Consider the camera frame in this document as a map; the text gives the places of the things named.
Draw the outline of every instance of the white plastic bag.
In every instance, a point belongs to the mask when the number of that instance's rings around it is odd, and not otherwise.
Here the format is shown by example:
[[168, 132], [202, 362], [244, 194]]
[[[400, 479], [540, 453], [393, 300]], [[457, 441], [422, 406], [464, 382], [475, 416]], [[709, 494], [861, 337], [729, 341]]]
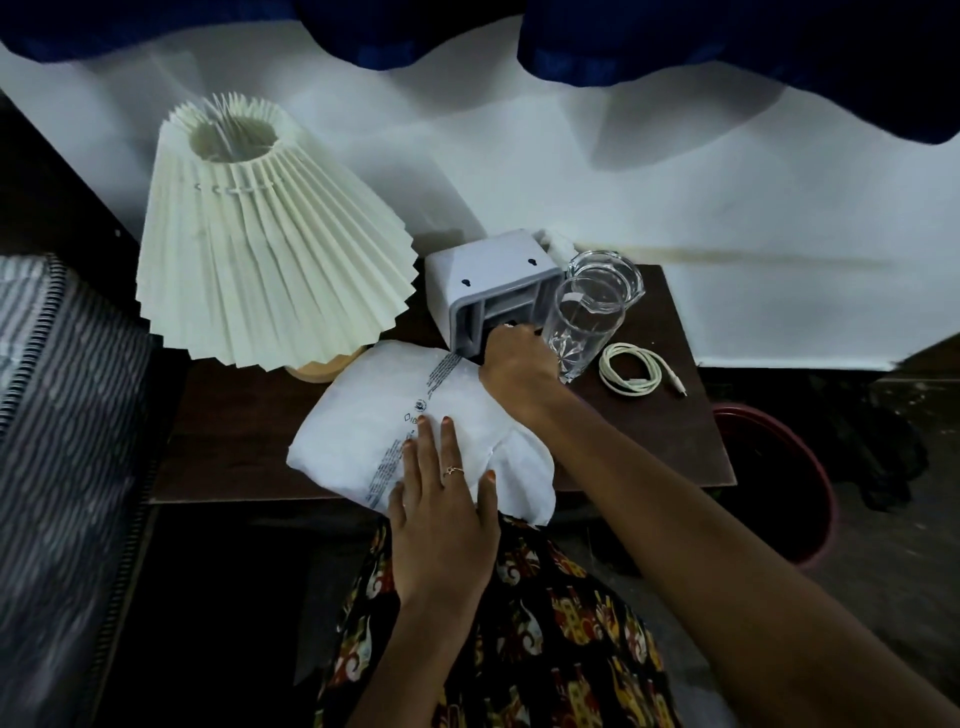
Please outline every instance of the white plastic bag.
[[287, 465], [329, 491], [387, 512], [403, 476], [400, 448], [414, 420], [453, 418], [474, 502], [480, 475], [496, 471], [501, 513], [543, 525], [553, 516], [553, 458], [529, 429], [487, 394], [479, 367], [456, 354], [382, 341], [350, 364], [324, 392], [287, 454]]

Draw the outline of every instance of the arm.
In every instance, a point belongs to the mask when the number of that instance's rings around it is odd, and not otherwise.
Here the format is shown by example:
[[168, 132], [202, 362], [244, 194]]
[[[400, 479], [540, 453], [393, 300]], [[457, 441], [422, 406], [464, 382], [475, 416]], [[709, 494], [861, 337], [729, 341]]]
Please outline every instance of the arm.
[[[446, 473], [448, 468], [459, 471]], [[457, 654], [490, 581], [500, 523], [493, 473], [473, 505], [453, 421], [441, 423], [441, 452], [425, 416], [403, 444], [403, 482], [390, 493], [393, 569], [400, 612], [348, 728], [430, 725]]]
[[960, 711], [836, 601], [563, 387], [531, 329], [492, 333], [481, 378], [591, 498], [744, 718], [960, 723]]

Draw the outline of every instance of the dark table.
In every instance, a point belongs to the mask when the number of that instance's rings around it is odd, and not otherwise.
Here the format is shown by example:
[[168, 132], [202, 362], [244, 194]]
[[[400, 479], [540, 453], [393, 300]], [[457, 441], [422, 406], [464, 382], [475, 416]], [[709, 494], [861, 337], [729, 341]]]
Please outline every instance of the dark table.
[[[570, 386], [622, 432], [697, 485], [733, 485], [730, 460], [663, 271], [660, 266], [641, 265], [640, 273], [646, 294], [628, 311], [613, 340], [662, 355], [684, 382], [687, 397], [678, 396], [667, 381], [647, 397], [620, 397], [603, 385], [596, 363]], [[422, 276], [410, 309], [382, 338], [446, 348], [426, 310]], [[631, 356], [618, 357], [615, 366], [627, 376], [642, 376], [640, 364]], [[237, 369], [214, 359], [194, 362], [151, 501], [336, 497], [286, 465], [287, 448], [324, 388], [283, 370]], [[578, 490], [560, 467], [554, 485], [558, 491]]]

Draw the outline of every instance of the white cable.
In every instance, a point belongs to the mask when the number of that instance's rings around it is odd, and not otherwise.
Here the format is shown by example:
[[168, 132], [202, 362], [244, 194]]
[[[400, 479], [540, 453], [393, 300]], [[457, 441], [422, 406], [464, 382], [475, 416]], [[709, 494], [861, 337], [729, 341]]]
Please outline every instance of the white cable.
[[[643, 366], [647, 368], [650, 378], [624, 379], [615, 372], [610, 363], [611, 359], [622, 353], [631, 354], [643, 362]], [[600, 354], [600, 379], [607, 385], [608, 389], [624, 397], [643, 397], [657, 389], [663, 380], [660, 367], [666, 371], [666, 375], [669, 377], [674, 388], [686, 397], [686, 387], [684, 387], [684, 383], [680, 381], [680, 378], [670, 369], [670, 365], [667, 364], [658, 353], [651, 352], [649, 349], [642, 349], [633, 344], [610, 344], [603, 349], [603, 353]]]

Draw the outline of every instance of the clear glass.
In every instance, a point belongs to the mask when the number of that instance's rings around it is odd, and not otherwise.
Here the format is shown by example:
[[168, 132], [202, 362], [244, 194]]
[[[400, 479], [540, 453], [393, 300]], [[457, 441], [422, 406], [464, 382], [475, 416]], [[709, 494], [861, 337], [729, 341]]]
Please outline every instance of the clear glass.
[[571, 382], [589, 366], [623, 323], [620, 291], [594, 278], [567, 279], [557, 288], [543, 326], [543, 341], [560, 359], [560, 381]]
[[629, 308], [643, 296], [643, 278], [636, 266], [615, 251], [585, 251], [573, 258], [567, 272], [571, 278], [584, 276], [613, 286]]

